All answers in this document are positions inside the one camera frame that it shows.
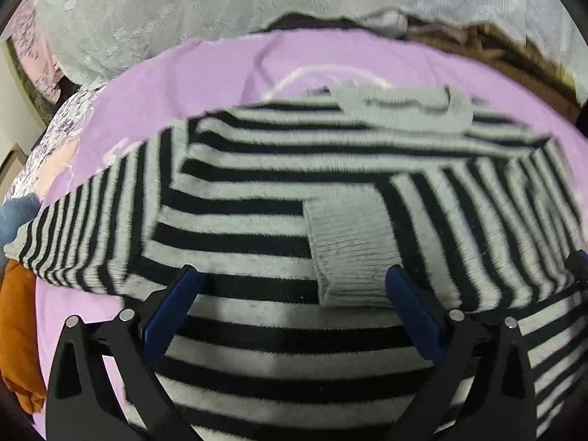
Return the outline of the blue fleece garment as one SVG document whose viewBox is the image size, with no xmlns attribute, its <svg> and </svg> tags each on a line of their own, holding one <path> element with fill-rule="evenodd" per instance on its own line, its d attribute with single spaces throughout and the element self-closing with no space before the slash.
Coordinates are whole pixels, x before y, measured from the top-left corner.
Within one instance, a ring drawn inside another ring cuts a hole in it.
<svg viewBox="0 0 588 441">
<path fill-rule="evenodd" d="M 12 198 L 4 202 L 0 210 L 0 244 L 2 247 L 14 241 L 18 229 L 33 220 L 41 207 L 35 193 Z"/>
</svg>

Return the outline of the white lace cover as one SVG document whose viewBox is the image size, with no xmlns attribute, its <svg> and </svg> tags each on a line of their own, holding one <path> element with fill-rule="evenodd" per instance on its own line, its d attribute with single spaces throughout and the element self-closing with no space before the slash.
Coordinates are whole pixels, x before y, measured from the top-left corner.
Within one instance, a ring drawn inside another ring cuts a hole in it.
<svg viewBox="0 0 588 441">
<path fill-rule="evenodd" d="M 358 17 L 396 9 L 455 26 L 493 23 L 531 41 L 587 98 L 587 46 L 560 0 L 34 0 L 60 68 L 93 89 L 189 38 L 218 40 L 267 27 L 287 13 Z"/>
</svg>

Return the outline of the pink floral fabric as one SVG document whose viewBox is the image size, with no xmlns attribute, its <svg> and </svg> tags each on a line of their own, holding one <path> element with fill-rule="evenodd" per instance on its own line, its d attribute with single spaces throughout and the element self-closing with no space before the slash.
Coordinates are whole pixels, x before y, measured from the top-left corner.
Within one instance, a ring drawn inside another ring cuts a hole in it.
<svg viewBox="0 0 588 441">
<path fill-rule="evenodd" d="M 57 60 L 37 21 L 34 0 L 22 0 L 6 28 L 17 60 L 35 89 L 49 103 L 57 104 L 63 77 Z"/>
</svg>

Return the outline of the purple floral bedding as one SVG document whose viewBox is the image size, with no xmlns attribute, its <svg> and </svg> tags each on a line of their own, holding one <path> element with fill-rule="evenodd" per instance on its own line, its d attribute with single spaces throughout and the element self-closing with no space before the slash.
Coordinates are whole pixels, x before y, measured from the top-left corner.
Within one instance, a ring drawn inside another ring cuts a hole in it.
<svg viewBox="0 0 588 441">
<path fill-rule="evenodd" d="M 92 105 L 104 88 L 78 91 L 64 102 L 10 183 L 7 194 L 1 197 L 3 202 L 29 193 L 35 193 L 39 200 L 45 198 L 57 176 L 72 166 Z"/>
</svg>

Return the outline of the purple smile bed sheet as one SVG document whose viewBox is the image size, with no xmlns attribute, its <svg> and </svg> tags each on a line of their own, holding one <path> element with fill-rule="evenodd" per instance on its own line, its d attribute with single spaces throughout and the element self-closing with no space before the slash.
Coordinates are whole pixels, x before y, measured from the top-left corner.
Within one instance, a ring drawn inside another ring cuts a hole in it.
<svg viewBox="0 0 588 441">
<path fill-rule="evenodd" d="M 100 93 L 78 93 L 60 110 L 51 124 L 66 120 L 75 104 L 94 99 L 81 115 L 71 115 L 81 131 L 71 166 L 56 176 L 44 195 L 49 206 L 85 182 L 99 170 L 154 135 L 168 123 L 186 116 L 212 112 L 232 105 L 298 96 L 328 85 L 355 82 L 381 87 L 427 88 L 451 86 L 479 97 L 499 112 L 536 130 L 557 136 L 573 171 L 576 196 L 587 211 L 587 139 L 571 122 L 520 84 L 474 60 L 451 55 L 423 44 L 392 41 L 366 31 L 278 31 L 218 42 L 186 41 L 157 57 L 135 65 L 111 81 Z M 105 320 L 122 307 L 121 300 L 58 289 L 44 281 L 36 288 L 39 354 L 43 375 L 57 347 L 65 317 L 79 313 L 84 320 Z M 336 431 L 320 428 L 289 429 L 261 420 L 256 424 L 224 414 L 184 411 L 196 421 L 209 420 L 214 428 L 238 428 L 232 432 L 204 430 L 205 440 L 376 440 L 366 426 Z"/>
</svg>

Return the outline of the orange garment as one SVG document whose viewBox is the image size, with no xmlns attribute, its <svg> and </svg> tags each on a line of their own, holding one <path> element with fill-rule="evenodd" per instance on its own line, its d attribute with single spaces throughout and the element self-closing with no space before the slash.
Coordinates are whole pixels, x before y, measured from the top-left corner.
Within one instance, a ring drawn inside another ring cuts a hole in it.
<svg viewBox="0 0 588 441">
<path fill-rule="evenodd" d="M 10 260 L 1 283 L 1 377 L 28 415 L 42 411 L 47 389 L 40 368 L 35 275 Z"/>
</svg>

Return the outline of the black grey striped sweater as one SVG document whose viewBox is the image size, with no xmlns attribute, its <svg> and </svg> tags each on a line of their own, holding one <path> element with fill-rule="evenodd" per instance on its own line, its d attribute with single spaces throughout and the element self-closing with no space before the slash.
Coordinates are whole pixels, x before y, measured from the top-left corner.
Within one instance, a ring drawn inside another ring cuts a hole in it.
<svg viewBox="0 0 588 441">
<path fill-rule="evenodd" d="M 339 86 L 175 122 L 22 226 L 48 283 L 201 294 L 155 372 L 207 440 L 377 440 L 433 374 L 389 304 L 402 266 L 449 309 L 513 316 L 539 430 L 587 372 L 587 245 L 559 141 L 451 88 Z"/>
</svg>

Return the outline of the wooden picture frame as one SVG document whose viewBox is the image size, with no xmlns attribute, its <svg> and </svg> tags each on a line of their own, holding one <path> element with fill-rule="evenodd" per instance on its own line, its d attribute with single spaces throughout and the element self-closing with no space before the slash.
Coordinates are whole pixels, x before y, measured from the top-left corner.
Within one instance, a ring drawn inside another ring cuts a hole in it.
<svg viewBox="0 0 588 441">
<path fill-rule="evenodd" d="M 2 193 L 8 191 L 8 188 L 11 186 L 18 173 L 24 168 L 27 159 L 27 154 L 24 153 L 18 143 L 15 143 L 1 164 L 0 183 Z"/>
</svg>

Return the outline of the white folded cloth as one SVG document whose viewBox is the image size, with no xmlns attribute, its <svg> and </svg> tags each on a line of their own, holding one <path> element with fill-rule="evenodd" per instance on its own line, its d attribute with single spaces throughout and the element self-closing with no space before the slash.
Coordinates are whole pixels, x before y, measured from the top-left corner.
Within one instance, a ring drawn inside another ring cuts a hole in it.
<svg viewBox="0 0 588 441">
<path fill-rule="evenodd" d="M 358 17 L 356 22 L 367 30 L 390 39 L 403 38 L 408 30 L 408 18 L 396 9 L 384 9 L 364 15 Z"/>
</svg>

